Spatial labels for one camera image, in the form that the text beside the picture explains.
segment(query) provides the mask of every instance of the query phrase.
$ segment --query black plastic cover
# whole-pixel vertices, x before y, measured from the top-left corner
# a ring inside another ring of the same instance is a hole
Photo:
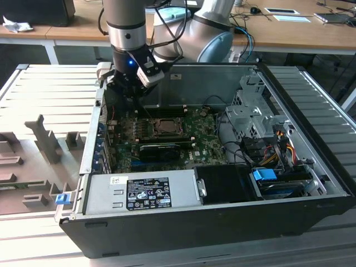
[[[199,166],[194,168],[196,179],[202,179],[207,196],[204,205],[257,200],[250,178],[251,171],[241,165]]]

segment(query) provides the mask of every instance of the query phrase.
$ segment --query power supply label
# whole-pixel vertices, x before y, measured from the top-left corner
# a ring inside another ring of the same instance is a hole
[[[128,180],[126,192],[128,210],[172,207],[168,178]]]

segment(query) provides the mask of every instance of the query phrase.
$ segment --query red wire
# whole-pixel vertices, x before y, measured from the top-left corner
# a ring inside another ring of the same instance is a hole
[[[115,108],[112,106],[112,117],[111,117],[111,121],[113,120],[114,115],[115,115]]]
[[[265,149],[265,152],[264,152],[264,154],[265,154],[264,159],[266,159],[267,151],[268,151],[268,149],[270,149],[270,148],[272,148],[272,146],[268,146],[268,147]]]

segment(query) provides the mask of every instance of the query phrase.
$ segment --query robotic arm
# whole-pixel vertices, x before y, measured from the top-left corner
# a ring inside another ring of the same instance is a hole
[[[202,9],[188,20],[185,20],[184,8],[160,10],[164,22],[155,18],[155,44],[172,41],[173,33],[179,37],[177,42],[182,51],[177,42],[172,42],[155,48],[154,57],[146,44],[145,8],[161,7],[169,2],[103,0],[116,73],[126,81],[138,77],[149,88],[162,80],[162,65],[155,57],[172,61],[183,51],[190,62],[221,62],[231,48],[233,34],[229,15],[234,0],[205,0]]]

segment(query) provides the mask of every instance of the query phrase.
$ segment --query desk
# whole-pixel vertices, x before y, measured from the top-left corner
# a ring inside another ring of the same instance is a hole
[[[328,13],[328,9],[316,5],[317,0],[249,0],[257,4],[263,13],[264,7],[292,8],[301,16],[312,16],[314,13]],[[10,33],[0,28],[0,43],[24,45],[43,45],[52,64],[58,64],[54,46],[94,46],[109,47],[109,39],[97,28],[97,19],[101,10],[101,1],[85,2],[74,0],[76,14],[69,27],[35,26],[33,32]],[[353,5],[340,1],[328,0],[329,7],[350,8]],[[250,6],[233,8],[233,13],[249,13]],[[152,35],[153,15],[147,15],[147,36]],[[249,16],[246,22],[249,32],[255,37],[255,51],[285,53],[318,53],[334,55],[353,55],[356,52],[356,29],[346,25],[328,24],[315,17],[308,17],[311,23],[279,22],[269,16]],[[106,29],[105,14],[102,18],[103,29]],[[234,47],[241,49],[246,45],[246,37],[236,35]]]
[[[46,40],[46,33],[51,29],[51,26],[33,26],[33,29],[33,31],[29,32],[13,33],[0,26],[0,43],[9,45],[42,45],[46,48],[51,63],[58,64],[54,48]]]
[[[247,29],[255,38],[255,51],[286,52],[286,53],[315,53],[332,55],[353,55],[356,52],[356,29],[342,24],[324,24],[313,16],[314,13],[329,13],[325,7],[317,6],[317,0],[248,0],[256,4],[263,12],[264,8],[295,9],[300,15],[307,16],[311,22],[277,21],[273,16],[249,16],[246,21]],[[354,4],[327,1],[328,7],[335,12],[336,7],[352,8]],[[250,14],[251,6],[245,4],[241,8],[233,8],[232,13]],[[242,19],[237,19],[243,26]],[[246,38],[240,35],[234,39],[234,46],[245,46]]]

